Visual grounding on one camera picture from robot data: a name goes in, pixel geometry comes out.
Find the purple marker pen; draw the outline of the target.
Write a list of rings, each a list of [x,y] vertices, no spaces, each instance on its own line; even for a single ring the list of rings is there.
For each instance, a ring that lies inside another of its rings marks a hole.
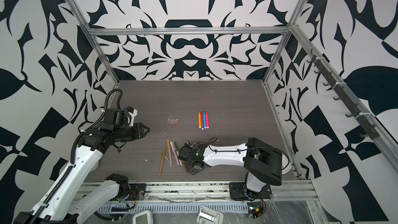
[[[203,112],[200,113],[200,118],[201,118],[201,129],[204,130],[205,129],[205,120],[204,120],[204,116],[203,116]]]

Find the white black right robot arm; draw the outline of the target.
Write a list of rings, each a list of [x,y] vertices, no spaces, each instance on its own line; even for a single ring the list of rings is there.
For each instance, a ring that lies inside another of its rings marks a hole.
[[[284,151],[257,138],[232,146],[215,146],[217,141],[213,137],[208,142],[187,142],[180,148],[178,159],[187,165],[191,175],[216,166],[242,167],[247,171],[244,190],[251,194],[259,194],[267,185],[280,186],[283,175],[292,169]]]

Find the blue marker pen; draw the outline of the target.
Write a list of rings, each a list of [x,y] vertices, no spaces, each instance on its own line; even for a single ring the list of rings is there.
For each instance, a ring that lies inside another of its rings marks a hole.
[[[202,112],[203,129],[207,129],[206,114]]]

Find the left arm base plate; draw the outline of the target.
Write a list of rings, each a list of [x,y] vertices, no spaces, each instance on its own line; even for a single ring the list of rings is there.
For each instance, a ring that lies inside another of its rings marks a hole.
[[[129,184],[126,197],[127,201],[135,201],[143,198],[146,195],[146,184],[145,183],[132,183]]]

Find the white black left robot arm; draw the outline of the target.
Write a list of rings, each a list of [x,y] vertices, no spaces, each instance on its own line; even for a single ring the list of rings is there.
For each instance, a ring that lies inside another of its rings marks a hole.
[[[111,199],[129,198],[129,180],[113,173],[77,203],[73,199],[92,169],[110,147],[121,151],[127,143],[144,138],[150,128],[135,122],[137,110],[122,108],[123,92],[111,90],[98,120],[75,139],[70,160],[52,187],[29,212],[20,212],[15,224],[82,224]]]

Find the orange marker pen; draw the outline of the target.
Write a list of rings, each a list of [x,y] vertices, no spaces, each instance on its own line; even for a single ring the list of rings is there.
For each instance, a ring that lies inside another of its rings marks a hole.
[[[198,112],[198,126],[199,129],[202,129],[202,113]]]

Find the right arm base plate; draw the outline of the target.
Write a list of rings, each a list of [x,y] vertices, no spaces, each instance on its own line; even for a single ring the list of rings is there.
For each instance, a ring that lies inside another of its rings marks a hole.
[[[234,201],[253,201],[253,200],[269,200],[272,191],[269,185],[265,185],[261,192],[254,192],[246,189],[244,182],[229,183],[230,198]]]

